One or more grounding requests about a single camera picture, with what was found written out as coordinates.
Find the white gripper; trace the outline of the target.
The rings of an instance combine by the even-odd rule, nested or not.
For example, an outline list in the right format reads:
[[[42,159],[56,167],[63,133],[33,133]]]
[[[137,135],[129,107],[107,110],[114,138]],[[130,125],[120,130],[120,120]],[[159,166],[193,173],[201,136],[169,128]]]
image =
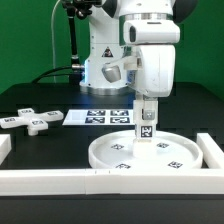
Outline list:
[[[145,95],[142,120],[147,125],[156,126],[158,122],[157,97],[169,96],[173,86],[175,47],[173,45],[138,45],[131,48],[131,55],[134,59],[126,67],[128,86]]]

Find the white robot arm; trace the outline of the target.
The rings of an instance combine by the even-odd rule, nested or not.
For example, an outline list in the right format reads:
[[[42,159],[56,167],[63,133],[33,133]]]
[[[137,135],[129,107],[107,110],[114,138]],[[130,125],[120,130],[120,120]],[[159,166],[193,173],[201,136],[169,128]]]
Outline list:
[[[158,120],[158,99],[170,95],[178,24],[198,0],[102,0],[90,16],[90,55],[81,89],[100,95],[136,91],[134,124]]]

